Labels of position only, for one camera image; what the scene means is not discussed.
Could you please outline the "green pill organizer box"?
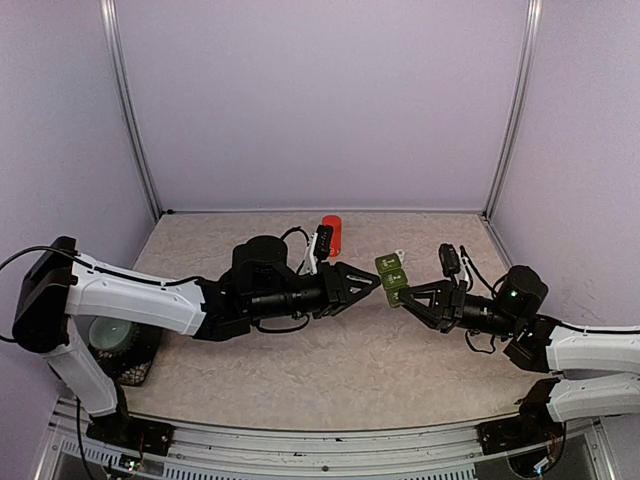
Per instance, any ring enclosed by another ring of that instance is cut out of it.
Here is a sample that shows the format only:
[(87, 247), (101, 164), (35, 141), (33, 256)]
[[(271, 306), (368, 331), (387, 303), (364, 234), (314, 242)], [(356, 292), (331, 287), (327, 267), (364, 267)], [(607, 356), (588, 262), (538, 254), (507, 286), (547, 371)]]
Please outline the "green pill organizer box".
[(408, 286), (408, 278), (403, 269), (404, 255), (403, 250), (396, 250), (375, 259), (376, 270), (391, 308), (401, 306), (399, 291)]

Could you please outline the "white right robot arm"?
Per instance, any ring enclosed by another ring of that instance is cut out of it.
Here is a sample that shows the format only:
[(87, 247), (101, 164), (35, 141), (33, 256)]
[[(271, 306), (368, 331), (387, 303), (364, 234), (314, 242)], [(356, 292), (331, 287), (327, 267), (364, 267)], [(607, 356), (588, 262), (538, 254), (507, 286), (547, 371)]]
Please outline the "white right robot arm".
[(516, 265), (494, 297), (472, 295), (463, 281), (441, 280), (398, 293), (401, 305), (442, 334), (455, 328), (507, 340), (505, 355), (518, 368), (544, 374), (519, 407), (511, 433), (535, 442), (551, 422), (636, 414), (639, 411), (639, 330), (576, 326), (542, 315), (547, 285)]

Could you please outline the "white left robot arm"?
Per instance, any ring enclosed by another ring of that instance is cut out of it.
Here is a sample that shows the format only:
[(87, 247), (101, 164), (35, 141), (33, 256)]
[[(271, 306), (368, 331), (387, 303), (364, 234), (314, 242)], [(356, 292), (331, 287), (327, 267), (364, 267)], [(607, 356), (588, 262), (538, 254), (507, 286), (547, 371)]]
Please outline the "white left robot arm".
[(173, 280), (117, 268), (78, 252), (71, 237), (38, 250), (41, 257), (23, 278), (12, 337), (42, 355), (121, 445), (139, 436), (139, 421), (123, 409), (115, 381), (89, 352), (73, 317), (128, 321), (222, 342), (267, 319), (335, 316), (381, 284), (376, 274), (318, 258), (306, 272), (296, 272), (288, 266), (285, 241), (271, 235), (236, 246), (230, 269), (217, 280)]

